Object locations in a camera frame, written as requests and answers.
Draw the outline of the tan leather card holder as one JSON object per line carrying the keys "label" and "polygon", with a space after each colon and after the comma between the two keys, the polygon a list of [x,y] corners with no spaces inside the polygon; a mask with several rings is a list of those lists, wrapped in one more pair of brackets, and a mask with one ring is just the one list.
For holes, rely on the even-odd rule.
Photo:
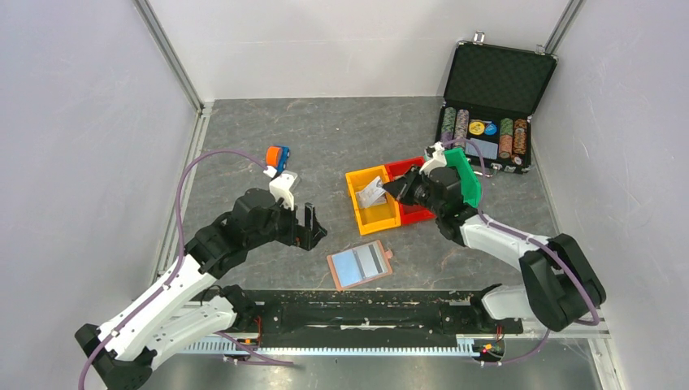
{"label": "tan leather card holder", "polygon": [[327,256],[327,263],[336,290],[369,283],[393,273],[390,260],[393,253],[380,240],[353,247]]}

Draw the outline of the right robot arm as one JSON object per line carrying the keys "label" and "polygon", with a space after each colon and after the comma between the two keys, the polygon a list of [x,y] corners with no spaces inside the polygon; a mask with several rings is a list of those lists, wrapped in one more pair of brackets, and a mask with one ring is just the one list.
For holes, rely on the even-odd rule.
{"label": "right robot arm", "polygon": [[572,323],[595,326],[607,292],[570,235],[532,235],[497,222],[462,196],[461,179],[450,167],[424,172],[411,167],[383,184],[404,206],[421,206],[435,216],[442,236],[493,256],[520,272],[518,286],[494,284],[471,301],[471,325],[489,332],[504,319],[535,319],[559,332]]}

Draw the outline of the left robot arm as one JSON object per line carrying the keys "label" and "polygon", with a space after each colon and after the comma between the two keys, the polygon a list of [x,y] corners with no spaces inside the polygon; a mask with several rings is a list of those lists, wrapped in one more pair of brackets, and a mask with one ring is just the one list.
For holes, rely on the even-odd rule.
{"label": "left robot arm", "polygon": [[273,241],[313,249],[327,235],[314,206],[305,204],[304,222],[283,197],[251,188],[232,210],[200,229],[182,249],[182,258],[127,309],[75,334],[94,369],[109,389],[138,389],[169,357],[210,334],[245,331],[255,320],[256,304],[238,285],[223,287],[195,310],[178,311],[211,288],[252,249]]}

